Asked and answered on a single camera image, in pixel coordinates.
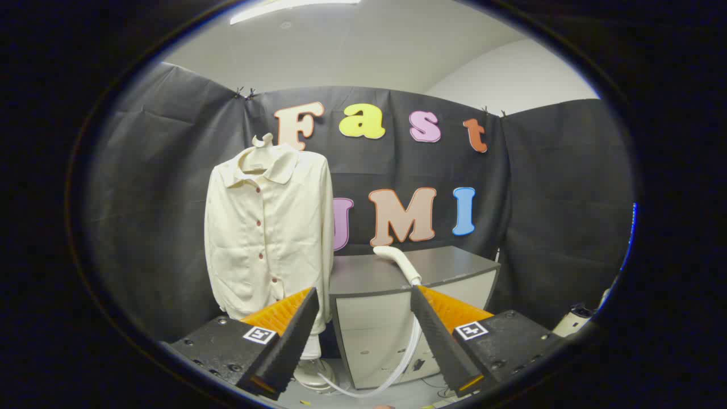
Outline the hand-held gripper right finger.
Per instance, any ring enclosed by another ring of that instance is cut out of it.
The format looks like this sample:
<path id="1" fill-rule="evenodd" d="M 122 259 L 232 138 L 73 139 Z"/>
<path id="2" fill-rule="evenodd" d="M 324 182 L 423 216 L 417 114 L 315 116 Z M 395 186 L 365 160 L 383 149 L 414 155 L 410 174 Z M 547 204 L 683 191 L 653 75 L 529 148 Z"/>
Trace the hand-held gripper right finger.
<path id="1" fill-rule="evenodd" d="M 565 344 L 517 311 L 493 314 L 423 285 L 411 288 L 410 306 L 447 386 L 460 398 L 524 377 Z"/>

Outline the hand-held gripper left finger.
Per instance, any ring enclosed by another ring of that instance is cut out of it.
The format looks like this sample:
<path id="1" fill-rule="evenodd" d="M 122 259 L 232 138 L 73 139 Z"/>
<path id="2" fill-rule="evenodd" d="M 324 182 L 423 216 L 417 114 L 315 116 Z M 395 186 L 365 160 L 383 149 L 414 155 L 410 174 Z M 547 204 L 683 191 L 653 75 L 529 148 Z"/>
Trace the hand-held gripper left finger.
<path id="1" fill-rule="evenodd" d="M 277 400 L 286 391 L 319 313 L 309 287 L 244 319 L 218 316 L 162 347 L 226 386 Z"/>

